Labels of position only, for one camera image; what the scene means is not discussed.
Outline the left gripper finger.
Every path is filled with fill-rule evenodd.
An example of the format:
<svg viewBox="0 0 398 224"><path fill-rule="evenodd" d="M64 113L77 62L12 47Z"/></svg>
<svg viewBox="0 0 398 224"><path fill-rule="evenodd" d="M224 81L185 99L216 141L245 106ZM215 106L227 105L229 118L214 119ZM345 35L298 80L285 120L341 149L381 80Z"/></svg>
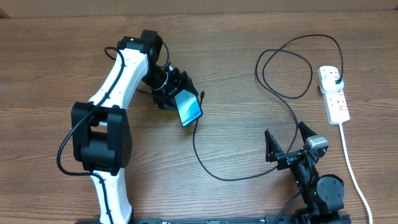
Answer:
<svg viewBox="0 0 398 224"><path fill-rule="evenodd" d="M174 100L166 95L159 96L158 108L160 110L177 111L177 105Z"/></svg>
<svg viewBox="0 0 398 224"><path fill-rule="evenodd" d="M194 87L192 79L189 76L183 77L182 90L185 90L191 94L194 94L195 96L198 96L198 91Z"/></svg>

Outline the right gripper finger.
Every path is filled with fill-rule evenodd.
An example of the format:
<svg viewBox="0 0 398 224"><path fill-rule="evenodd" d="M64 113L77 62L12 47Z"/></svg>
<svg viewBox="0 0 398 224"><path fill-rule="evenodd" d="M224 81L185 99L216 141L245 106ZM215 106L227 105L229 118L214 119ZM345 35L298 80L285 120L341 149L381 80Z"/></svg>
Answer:
<svg viewBox="0 0 398 224"><path fill-rule="evenodd" d="M310 129L303 121L299 122L298 129L305 144L308 144L317 133Z"/></svg>
<svg viewBox="0 0 398 224"><path fill-rule="evenodd" d="M284 154L277 140L273 137L271 132L267 129L265 131L266 140L266 161L275 162L280 156Z"/></svg>

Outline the Samsung Galaxy smartphone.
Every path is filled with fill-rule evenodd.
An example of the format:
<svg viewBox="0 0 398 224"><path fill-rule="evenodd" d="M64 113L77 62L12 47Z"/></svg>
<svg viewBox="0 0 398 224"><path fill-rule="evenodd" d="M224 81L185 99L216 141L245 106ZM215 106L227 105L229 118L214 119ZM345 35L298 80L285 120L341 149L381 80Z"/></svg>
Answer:
<svg viewBox="0 0 398 224"><path fill-rule="evenodd" d="M188 127L202 117L203 111L195 94L182 90L175 96L175 102L183 127Z"/></svg>

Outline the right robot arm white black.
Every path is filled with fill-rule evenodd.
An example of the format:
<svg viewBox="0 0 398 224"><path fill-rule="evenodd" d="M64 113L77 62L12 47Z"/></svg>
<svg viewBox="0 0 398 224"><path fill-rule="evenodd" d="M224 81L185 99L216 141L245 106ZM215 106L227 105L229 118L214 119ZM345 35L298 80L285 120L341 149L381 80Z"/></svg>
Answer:
<svg viewBox="0 0 398 224"><path fill-rule="evenodd" d="M277 170L289 169L298 187L296 193L277 215L266 215L266 223L350 223L342 215L345 184L334 174L319 175L315 164L327 152L327 139L300 122L303 146L284 152L270 131L265 131L266 161L276 162Z"/></svg>

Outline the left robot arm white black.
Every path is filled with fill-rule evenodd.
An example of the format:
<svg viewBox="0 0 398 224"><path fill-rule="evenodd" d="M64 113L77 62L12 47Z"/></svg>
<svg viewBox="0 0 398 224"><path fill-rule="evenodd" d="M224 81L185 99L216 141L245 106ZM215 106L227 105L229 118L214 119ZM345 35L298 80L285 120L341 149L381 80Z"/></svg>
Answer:
<svg viewBox="0 0 398 224"><path fill-rule="evenodd" d="M84 175L92 178L101 213L97 223L133 223L133 207L126 190L125 168L132 154L127 109L137 86L144 82L161 110L177 111L187 127L203 116L198 91L185 71L170 61L157 63L161 36L144 30L140 37L125 36L114 47L114 65L101 88L71 111L72 130L66 136Z"/></svg>

